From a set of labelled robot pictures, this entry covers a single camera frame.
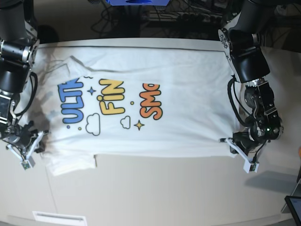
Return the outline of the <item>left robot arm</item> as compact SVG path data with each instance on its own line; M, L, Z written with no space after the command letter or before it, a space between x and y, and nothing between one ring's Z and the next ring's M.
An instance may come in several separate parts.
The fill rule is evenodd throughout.
M270 68L261 50L260 31L279 0L245 0L240 13L218 31L225 56L233 71L227 85L230 105L243 131L232 135L232 143L248 155L280 137L282 121L275 107L274 92L264 79ZM244 100L251 108L246 119L239 115L235 83L245 84Z

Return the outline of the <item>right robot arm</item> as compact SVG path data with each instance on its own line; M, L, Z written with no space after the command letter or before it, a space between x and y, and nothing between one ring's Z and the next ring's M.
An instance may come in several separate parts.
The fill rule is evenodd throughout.
M38 88L32 71L40 41L32 0L0 2L0 138L21 160L42 152L46 131L32 129L34 122L21 126Z

